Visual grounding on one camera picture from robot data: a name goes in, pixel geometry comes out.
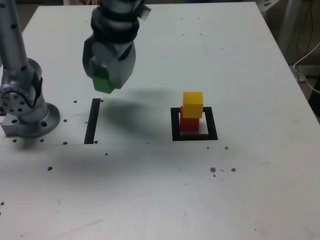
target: metal robot base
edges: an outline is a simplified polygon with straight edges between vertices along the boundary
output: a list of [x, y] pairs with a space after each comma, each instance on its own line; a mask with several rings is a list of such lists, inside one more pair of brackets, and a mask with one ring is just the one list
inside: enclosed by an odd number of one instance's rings
[[47, 115], [33, 123], [22, 123], [17, 116], [7, 113], [2, 128], [7, 137], [37, 138], [51, 132], [60, 122], [60, 113], [56, 106], [46, 103]]

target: black tape strip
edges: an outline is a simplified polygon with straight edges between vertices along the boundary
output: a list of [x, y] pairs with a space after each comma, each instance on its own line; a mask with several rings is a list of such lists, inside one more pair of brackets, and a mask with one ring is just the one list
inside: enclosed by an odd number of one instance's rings
[[93, 98], [91, 103], [90, 115], [84, 137], [84, 144], [94, 144], [96, 126], [99, 115], [100, 98]]

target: black cable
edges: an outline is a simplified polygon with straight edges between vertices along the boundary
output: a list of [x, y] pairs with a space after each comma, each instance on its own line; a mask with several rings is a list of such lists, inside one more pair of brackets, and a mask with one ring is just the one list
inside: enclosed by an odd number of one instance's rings
[[311, 38], [312, 38], [312, 35], [313, 35], [313, 33], [314, 33], [314, 17], [312, 16], [312, 7], [313, 7], [314, 3], [315, 3], [315, 0], [312, 0], [312, 1], [310, 2], [309, 11], [310, 11], [310, 18], [311, 18], [311, 33], [310, 33], [308, 45], [307, 45], [307, 47], [306, 47], [306, 51], [305, 51], [305, 54], [304, 54], [304, 55], [307, 55], [308, 52], [309, 52], [309, 47], [310, 47]]
[[[307, 22], [308, 11], [310, 12], [310, 17], [311, 17], [311, 33], [310, 33], [310, 37], [309, 37], [307, 49], [306, 49], [306, 52], [305, 52], [304, 56], [307, 55], [307, 53], [308, 53], [308, 51], [309, 51], [309, 46], [310, 46], [311, 38], [312, 38], [312, 35], [313, 35], [313, 32], [314, 32], [314, 22], [313, 22], [313, 16], [312, 16], [312, 6], [313, 6], [314, 2], [315, 2], [315, 0], [310, 1], [309, 6], [307, 7], [307, 9], [306, 9], [306, 11], [305, 11], [303, 24], [302, 24], [300, 33], [299, 33], [299, 35], [298, 35], [298, 38], [297, 38], [297, 40], [296, 40], [295, 50], [296, 50], [296, 58], [297, 58], [297, 61], [300, 60], [299, 50], [298, 50], [298, 44], [299, 44], [299, 40], [300, 40], [301, 34], [302, 34], [302, 32], [303, 32], [303, 30], [304, 30], [304, 28], [305, 28], [306, 22]], [[296, 65], [296, 70], [299, 71], [299, 64]], [[300, 76], [299, 76], [299, 74], [296, 74], [296, 75], [297, 75], [297, 82], [298, 82], [300, 88], [302, 88], [302, 83], [301, 83], [301, 81], [300, 81]]]
[[[308, 8], [307, 8], [306, 11], [305, 11], [303, 24], [302, 24], [301, 30], [300, 30], [300, 32], [299, 32], [298, 38], [297, 38], [297, 40], [296, 40], [296, 44], [295, 44], [295, 51], [296, 51], [296, 58], [297, 58], [296, 61], [299, 61], [299, 60], [300, 60], [299, 50], [298, 50], [298, 44], [299, 44], [299, 40], [300, 40], [301, 34], [302, 34], [302, 32], [303, 32], [303, 30], [304, 30], [304, 28], [305, 28], [305, 25], [306, 25], [307, 16], [308, 16], [308, 10], [309, 10], [310, 6], [311, 6], [311, 2], [310, 2]], [[297, 71], [299, 72], [299, 65], [298, 65], [298, 64], [296, 65], [296, 69], [297, 69]], [[301, 84], [301, 81], [300, 81], [299, 74], [297, 73], [296, 75], [297, 75], [297, 78], [298, 78], [298, 79], [297, 79], [297, 82], [298, 82], [300, 88], [302, 88], [302, 84]]]

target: cube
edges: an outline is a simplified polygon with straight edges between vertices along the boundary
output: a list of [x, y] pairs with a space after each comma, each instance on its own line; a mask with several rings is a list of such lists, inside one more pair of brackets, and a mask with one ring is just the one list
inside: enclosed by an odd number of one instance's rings
[[100, 67], [92, 77], [93, 86], [96, 91], [110, 94], [115, 89], [109, 81], [109, 73], [106, 68]]
[[194, 133], [199, 132], [199, 118], [184, 118], [183, 107], [180, 107], [180, 132]]
[[201, 119], [204, 109], [204, 98], [200, 91], [183, 92], [183, 117], [185, 119]]

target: yellow block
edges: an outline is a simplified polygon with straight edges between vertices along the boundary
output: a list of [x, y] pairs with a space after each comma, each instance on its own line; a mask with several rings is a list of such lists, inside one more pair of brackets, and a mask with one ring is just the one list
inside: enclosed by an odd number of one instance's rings
[[183, 117], [201, 119], [204, 109], [204, 98], [200, 91], [183, 92]]

